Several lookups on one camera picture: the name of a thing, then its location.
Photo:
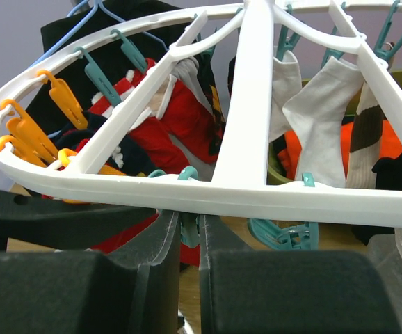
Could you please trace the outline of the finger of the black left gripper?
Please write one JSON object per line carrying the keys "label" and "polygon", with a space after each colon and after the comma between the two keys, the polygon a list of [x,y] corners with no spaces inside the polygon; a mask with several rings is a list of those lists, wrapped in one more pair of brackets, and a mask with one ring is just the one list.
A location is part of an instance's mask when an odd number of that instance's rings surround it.
{"label": "finger of the black left gripper", "polygon": [[123,232],[132,237],[156,217],[155,209],[69,204],[0,191],[0,251],[9,238],[61,250],[90,248]]}

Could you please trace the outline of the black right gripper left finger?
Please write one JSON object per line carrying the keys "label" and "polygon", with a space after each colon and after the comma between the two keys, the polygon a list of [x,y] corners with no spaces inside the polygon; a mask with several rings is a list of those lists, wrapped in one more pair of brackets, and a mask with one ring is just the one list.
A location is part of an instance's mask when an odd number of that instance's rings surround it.
{"label": "black right gripper left finger", "polygon": [[176,333],[179,214],[148,263],[95,251],[0,252],[0,333]]}

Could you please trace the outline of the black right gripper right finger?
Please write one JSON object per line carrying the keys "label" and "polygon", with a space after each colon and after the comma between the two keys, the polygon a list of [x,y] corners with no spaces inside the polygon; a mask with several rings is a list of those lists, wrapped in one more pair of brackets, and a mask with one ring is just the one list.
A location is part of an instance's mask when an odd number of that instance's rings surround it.
{"label": "black right gripper right finger", "polygon": [[362,254],[254,250],[218,216],[200,217],[203,333],[400,333]]}

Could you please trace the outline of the white round clip hanger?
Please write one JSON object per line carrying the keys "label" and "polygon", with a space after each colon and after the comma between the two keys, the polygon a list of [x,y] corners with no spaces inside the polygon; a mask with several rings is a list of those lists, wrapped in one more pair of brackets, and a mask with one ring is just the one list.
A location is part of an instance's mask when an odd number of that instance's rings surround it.
{"label": "white round clip hanger", "polygon": [[[302,23],[272,1],[245,1],[149,15],[118,25],[121,33],[184,23],[182,36],[133,93],[117,105],[65,170],[42,168],[0,152],[0,170],[18,184],[56,198],[169,209],[180,212],[402,228],[402,191],[313,187],[266,182],[271,113],[273,30],[282,24],[305,39],[357,58],[357,66],[402,142],[402,90],[336,1],[297,1],[302,12],[327,12],[340,30],[328,35]],[[240,30],[229,118],[210,182],[100,175],[99,170],[141,114],[177,61],[196,55]],[[23,71],[0,88],[0,103],[36,88],[39,70],[57,73],[78,55],[113,41],[110,29],[88,35]],[[0,125],[9,113],[0,109]]]}

